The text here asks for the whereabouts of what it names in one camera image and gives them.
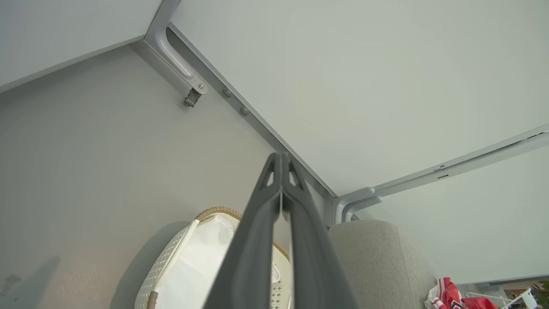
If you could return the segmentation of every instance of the ceiling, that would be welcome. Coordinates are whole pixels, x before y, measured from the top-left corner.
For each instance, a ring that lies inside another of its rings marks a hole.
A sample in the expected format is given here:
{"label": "ceiling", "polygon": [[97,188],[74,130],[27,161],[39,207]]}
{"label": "ceiling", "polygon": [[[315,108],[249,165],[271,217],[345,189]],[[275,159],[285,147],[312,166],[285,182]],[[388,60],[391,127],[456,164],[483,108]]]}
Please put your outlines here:
{"label": "ceiling", "polygon": [[171,21],[337,195],[549,122],[547,1],[184,0]]}

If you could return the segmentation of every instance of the beige cushion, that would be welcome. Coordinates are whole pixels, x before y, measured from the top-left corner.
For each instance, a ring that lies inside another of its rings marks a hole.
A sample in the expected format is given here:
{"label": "beige cushion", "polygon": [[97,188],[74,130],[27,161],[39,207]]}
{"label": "beige cushion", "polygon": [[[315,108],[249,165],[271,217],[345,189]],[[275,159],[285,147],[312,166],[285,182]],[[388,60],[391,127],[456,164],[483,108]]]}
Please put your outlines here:
{"label": "beige cushion", "polygon": [[357,220],[334,225],[329,235],[363,308],[424,309],[436,278],[395,225]]}

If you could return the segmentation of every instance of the red fabric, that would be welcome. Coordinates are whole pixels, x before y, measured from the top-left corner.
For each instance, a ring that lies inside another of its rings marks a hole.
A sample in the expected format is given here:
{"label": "red fabric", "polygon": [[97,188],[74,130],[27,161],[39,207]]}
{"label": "red fabric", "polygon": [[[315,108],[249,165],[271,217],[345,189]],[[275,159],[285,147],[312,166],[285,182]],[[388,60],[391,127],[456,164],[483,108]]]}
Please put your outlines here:
{"label": "red fabric", "polygon": [[444,290],[442,291],[440,300],[448,307],[448,309],[461,309],[461,294],[456,285],[450,278],[444,278]]}
{"label": "red fabric", "polygon": [[462,299],[467,309],[498,309],[489,299],[485,297],[469,297]]}

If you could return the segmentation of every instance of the screw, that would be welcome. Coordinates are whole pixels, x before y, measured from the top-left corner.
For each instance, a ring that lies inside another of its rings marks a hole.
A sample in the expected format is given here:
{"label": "screw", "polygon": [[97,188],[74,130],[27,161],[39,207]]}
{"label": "screw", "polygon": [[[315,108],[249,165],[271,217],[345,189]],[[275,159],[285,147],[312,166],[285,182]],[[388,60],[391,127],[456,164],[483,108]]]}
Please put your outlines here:
{"label": "screw", "polygon": [[250,114],[250,110],[247,109],[246,106],[241,107],[240,111],[244,114],[244,116],[247,116]]}
{"label": "screw", "polygon": [[227,89],[227,88],[223,88],[223,93],[228,96],[228,97],[232,97],[233,96],[233,93]]}

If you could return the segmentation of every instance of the metal clip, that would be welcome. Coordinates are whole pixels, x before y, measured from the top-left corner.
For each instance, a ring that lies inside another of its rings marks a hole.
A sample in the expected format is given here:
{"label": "metal clip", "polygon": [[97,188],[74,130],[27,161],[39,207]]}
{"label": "metal clip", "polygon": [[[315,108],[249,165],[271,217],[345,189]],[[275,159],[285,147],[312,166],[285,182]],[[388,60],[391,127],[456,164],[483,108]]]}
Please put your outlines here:
{"label": "metal clip", "polygon": [[200,99],[200,96],[201,94],[199,94],[198,91],[196,91],[194,88],[191,88],[183,103],[185,103],[186,106],[194,107],[198,99]]}

